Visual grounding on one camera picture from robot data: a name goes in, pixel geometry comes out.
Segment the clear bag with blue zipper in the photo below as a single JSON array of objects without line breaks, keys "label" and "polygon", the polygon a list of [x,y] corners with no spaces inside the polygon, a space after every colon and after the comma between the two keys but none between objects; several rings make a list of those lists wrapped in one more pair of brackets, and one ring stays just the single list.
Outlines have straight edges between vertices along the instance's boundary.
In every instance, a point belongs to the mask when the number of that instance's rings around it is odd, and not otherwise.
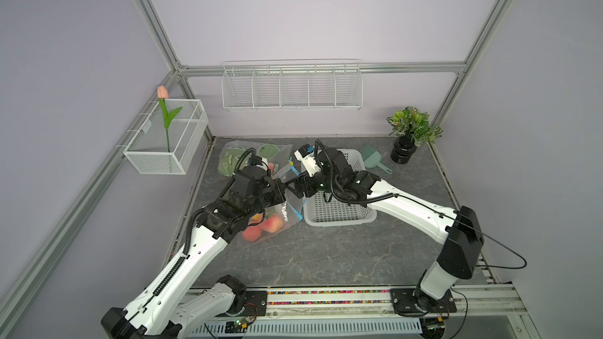
[{"label": "clear bag with blue zipper", "polygon": [[298,198],[293,192],[286,191],[286,200],[275,206],[266,208],[262,213],[252,216],[248,226],[240,232],[234,242],[241,247],[248,247],[284,232],[303,220],[302,209],[307,198]]}]

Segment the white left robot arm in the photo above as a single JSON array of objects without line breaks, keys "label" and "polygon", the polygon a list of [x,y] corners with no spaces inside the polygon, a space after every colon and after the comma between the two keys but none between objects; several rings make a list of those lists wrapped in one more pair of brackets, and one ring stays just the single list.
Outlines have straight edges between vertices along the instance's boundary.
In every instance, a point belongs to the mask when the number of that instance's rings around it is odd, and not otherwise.
[{"label": "white left robot arm", "polygon": [[254,215],[285,201],[285,191],[285,183],[260,166],[236,172],[222,196],[194,213],[181,249],[160,274],[126,307],[104,315],[101,325],[108,337],[183,338],[189,329],[231,310],[245,287],[230,276],[187,304],[182,299]]}]

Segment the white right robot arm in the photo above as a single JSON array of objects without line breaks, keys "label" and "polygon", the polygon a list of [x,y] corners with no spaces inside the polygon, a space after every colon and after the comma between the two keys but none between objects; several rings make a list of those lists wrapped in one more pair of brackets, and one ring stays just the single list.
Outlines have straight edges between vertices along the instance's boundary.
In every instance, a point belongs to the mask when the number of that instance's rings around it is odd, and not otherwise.
[{"label": "white right robot arm", "polygon": [[322,191],[341,203],[386,213],[441,244],[441,252],[416,288],[394,299],[397,314],[426,315],[457,281],[473,277],[485,242],[473,210],[454,210],[412,196],[376,174],[354,170],[341,151],[320,142],[302,146],[295,158],[303,172],[287,186],[298,197],[310,198]]}]

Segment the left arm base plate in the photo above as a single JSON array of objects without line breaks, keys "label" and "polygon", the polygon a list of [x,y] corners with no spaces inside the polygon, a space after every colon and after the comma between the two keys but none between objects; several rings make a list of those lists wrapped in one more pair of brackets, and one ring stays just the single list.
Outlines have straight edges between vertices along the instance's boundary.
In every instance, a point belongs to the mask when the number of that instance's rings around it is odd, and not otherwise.
[{"label": "left arm base plate", "polygon": [[268,293],[265,290],[247,290],[235,296],[232,307],[220,317],[265,316],[268,308]]}]

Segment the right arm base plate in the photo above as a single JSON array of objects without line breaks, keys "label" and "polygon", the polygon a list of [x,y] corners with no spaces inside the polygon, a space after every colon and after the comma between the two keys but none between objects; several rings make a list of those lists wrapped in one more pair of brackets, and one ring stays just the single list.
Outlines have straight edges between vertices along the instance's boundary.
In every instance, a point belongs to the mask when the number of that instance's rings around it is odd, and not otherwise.
[{"label": "right arm base plate", "polygon": [[458,312],[450,290],[441,299],[434,299],[422,290],[410,287],[392,288],[389,292],[397,315],[423,317],[431,313],[447,315]]}]

